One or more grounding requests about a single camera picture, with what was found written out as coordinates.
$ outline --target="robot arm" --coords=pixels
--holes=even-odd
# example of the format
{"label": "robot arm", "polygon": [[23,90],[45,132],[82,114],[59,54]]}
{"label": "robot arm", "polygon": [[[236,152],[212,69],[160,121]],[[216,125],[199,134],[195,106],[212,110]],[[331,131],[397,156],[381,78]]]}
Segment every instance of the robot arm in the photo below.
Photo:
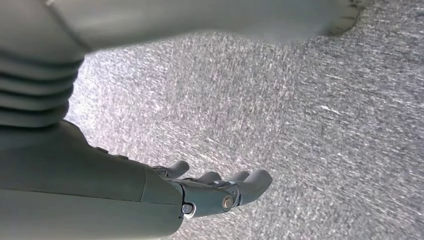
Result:
{"label": "robot arm", "polygon": [[183,218],[259,198],[264,170],[178,179],[90,146],[62,120],[85,54],[198,30],[304,38],[334,0],[4,0],[0,3],[0,239],[151,239]]}

